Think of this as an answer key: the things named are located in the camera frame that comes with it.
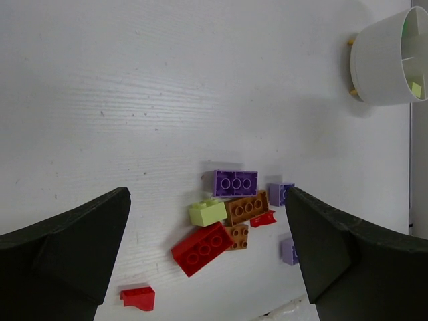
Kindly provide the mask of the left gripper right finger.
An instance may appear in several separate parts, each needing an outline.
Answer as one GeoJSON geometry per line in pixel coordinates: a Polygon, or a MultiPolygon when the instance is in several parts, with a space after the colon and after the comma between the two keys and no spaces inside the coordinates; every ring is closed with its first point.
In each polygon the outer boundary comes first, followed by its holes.
{"type": "Polygon", "coordinates": [[[287,192],[286,214],[320,320],[426,320],[427,240],[287,192]]]}

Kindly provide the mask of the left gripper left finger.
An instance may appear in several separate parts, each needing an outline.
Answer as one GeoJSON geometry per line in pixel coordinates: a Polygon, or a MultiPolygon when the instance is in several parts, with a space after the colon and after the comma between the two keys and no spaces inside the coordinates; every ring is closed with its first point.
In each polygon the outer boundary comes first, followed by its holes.
{"type": "Polygon", "coordinates": [[[2,320],[93,320],[130,213],[118,187],[1,236],[2,320]]]}

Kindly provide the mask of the red 2x4 lego brick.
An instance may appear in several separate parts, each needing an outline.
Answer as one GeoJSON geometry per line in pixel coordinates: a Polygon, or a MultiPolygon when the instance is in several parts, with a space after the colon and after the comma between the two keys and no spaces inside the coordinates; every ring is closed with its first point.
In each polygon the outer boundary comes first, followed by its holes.
{"type": "Polygon", "coordinates": [[[191,277],[233,245],[222,223],[201,227],[171,249],[177,265],[191,277]]]}

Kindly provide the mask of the light green 2x2 brick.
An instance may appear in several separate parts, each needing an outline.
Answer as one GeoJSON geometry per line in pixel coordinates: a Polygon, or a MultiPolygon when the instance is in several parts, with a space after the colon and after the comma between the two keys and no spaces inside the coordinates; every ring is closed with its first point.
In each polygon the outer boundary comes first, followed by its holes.
{"type": "Polygon", "coordinates": [[[409,86],[410,86],[410,89],[411,89],[411,93],[414,95],[414,97],[421,98],[421,96],[422,96],[422,86],[419,85],[416,82],[410,82],[409,86]]]}
{"type": "Polygon", "coordinates": [[[189,207],[189,218],[192,225],[207,227],[227,218],[227,211],[223,201],[206,199],[193,203],[189,207]]]}

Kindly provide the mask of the green 2x4 lego brick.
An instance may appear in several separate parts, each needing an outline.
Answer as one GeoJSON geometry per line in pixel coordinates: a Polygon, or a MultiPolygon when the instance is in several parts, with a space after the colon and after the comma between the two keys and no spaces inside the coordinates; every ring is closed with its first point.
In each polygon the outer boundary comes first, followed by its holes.
{"type": "Polygon", "coordinates": [[[407,19],[404,20],[401,39],[404,40],[408,34],[408,22],[407,19]]]}

